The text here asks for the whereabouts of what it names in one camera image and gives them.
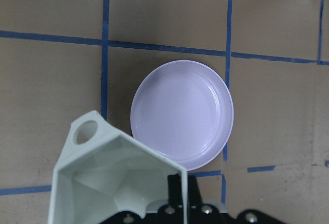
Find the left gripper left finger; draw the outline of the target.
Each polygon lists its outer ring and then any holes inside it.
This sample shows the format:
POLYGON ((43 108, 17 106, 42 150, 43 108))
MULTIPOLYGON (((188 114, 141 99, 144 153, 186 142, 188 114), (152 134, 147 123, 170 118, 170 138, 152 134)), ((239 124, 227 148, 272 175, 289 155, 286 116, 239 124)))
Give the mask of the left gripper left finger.
POLYGON ((181 177, 178 174, 169 175, 168 180, 168 204, 182 206, 181 177))

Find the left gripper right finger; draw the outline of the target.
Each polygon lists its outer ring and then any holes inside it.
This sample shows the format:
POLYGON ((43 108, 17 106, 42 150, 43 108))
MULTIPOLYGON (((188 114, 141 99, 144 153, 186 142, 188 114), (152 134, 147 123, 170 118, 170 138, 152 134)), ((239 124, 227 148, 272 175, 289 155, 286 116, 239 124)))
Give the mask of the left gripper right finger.
POLYGON ((203 203, 197 178, 194 175, 188 175, 188 202, 189 205, 201 205, 203 203))

